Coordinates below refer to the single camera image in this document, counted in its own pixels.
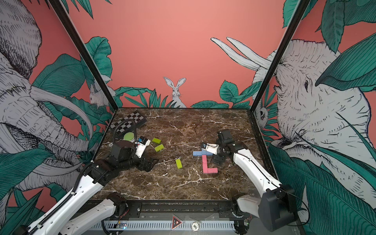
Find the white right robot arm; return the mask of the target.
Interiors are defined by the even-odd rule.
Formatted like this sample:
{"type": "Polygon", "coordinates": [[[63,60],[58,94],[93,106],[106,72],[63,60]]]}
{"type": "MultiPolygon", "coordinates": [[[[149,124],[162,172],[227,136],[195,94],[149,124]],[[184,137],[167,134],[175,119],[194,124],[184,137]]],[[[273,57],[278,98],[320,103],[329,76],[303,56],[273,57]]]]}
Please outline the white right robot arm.
{"type": "Polygon", "coordinates": [[[230,130],[217,133],[215,144],[204,144],[205,150],[219,161],[226,157],[238,165],[256,187],[260,198],[244,195],[237,199],[241,212],[258,217],[264,227],[273,232],[298,219],[294,189],[273,177],[241,141],[235,141],[230,130]]]}

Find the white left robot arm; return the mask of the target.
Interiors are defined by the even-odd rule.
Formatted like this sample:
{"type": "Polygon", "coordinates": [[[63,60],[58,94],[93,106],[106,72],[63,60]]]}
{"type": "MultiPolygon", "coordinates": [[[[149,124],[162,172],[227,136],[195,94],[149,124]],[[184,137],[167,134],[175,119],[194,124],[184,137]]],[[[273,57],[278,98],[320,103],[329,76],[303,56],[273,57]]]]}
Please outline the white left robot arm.
{"type": "Polygon", "coordinates": [[[137,125],[132,119],[125,119],[123,123],[131,122],[134,141],[117,140],[113,137],[111,153],[104,159],[92,161],[79,173],[73,188],[47,213],[30,225],[20,225],[14,229],[14,235],[59,235],[75,215],[75,213],[97,192],[111,180],[118,177],[122,171],[134,167],[149,172],[157,164],[154,158],[147,159],[144,151],[151,140],[144,136],[137,136],[137,125]]]}

